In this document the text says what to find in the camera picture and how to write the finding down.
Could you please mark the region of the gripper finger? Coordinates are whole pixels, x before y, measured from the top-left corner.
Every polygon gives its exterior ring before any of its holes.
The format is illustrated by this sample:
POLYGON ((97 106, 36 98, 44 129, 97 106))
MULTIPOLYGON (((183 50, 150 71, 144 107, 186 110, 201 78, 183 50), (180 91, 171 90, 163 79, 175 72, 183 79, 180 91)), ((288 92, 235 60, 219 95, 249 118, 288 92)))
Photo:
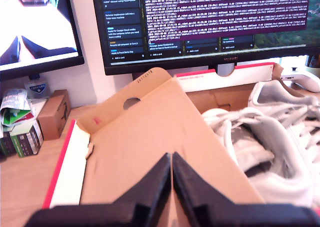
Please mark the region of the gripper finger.
POLYGON ((172 156, 173 188, 192 227, 233 227, 233 202, 207 183, 178 152, 172 156))
POLYGON ((171 193, 171 155, 165 153, 144 177, 114 203, 115 227, 156 227, 171 193))

